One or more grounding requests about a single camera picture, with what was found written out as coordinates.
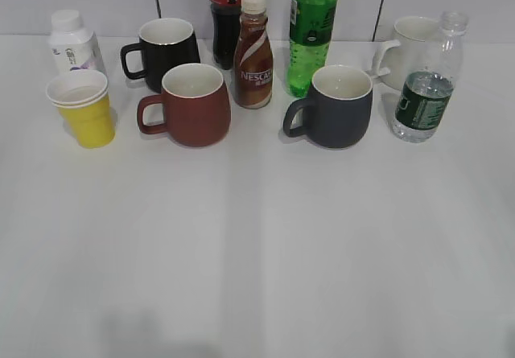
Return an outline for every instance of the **mug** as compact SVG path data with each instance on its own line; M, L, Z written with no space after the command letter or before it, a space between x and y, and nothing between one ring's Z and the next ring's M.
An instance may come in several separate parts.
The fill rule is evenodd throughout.
M114 138L107 76L94 70L66 72L47 86L47 98L69 124L79 145L92 149Z
M393 39L382 42L373 57L372 75L402 91L406 77L427 38L438 30L438 20L419 16L400 18L393 26Z
M306 134L318 145L343 149L358 143L369 127L372 110L372 78L349 66L320 68L307 91L307 97L293 102L284 117L282 129L288 137ZM302 125L292 128L302 110Z
M231 109L222 73L207 64L182 64L168 71L163 93L140 100L138 127L144 134L168 132L185 146L207 146L220 141L229 131ZM163 104L163 123L147 126L143 111Z
M127 54L142 52L143 70L127 68ZM139 43L129 44L120 51L122 68L131 80L145 78L148 88L161 92L161 79L173 67L185 63L200 63L199 48L193 26L182 19L152 20L139 29Z

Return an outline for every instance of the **clear plastic bottle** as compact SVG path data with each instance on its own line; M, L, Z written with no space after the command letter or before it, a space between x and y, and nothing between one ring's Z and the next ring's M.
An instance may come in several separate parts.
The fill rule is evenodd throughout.
M325 65L338 0L291 0L288 86L304 97L315 71Z
M467 25L467 15L444 12L439 29L426 41L395 111L393 133L400 139L424 142L438 129L463 63Z
M259 109L272 97L274 57L266 33L266 0L241 0L241 33L234 54L236 103Z
M92 69L105 73L97 37L84 27L78 10L58 10L51 16L48 44L59 72Z

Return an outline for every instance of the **paper cup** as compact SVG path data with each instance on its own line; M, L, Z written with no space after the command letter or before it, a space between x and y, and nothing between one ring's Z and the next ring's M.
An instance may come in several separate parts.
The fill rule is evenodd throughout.
M103 73L66 72L48 84L47 97L70 125L81 146L92 149L113 140L107 77Z

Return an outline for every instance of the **white mug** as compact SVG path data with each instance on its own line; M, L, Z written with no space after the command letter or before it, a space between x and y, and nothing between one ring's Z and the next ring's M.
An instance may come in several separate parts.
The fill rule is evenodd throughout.
M373 57L372 76L379 76L389 87L402 91L424 42L436 30L435 19L406 16L397 20L392 40L382 42Z

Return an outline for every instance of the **green bottle label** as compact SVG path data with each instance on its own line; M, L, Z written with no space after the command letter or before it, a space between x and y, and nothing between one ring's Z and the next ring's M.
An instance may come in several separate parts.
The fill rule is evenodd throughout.
M304 46L321 46L331 41L336 2L309 4L291 0L290 39Z
M443 112L449 99L451 99L450 95L440 98L424 97L404 85L395 117L404 126L411 129L431 130L442 121Z

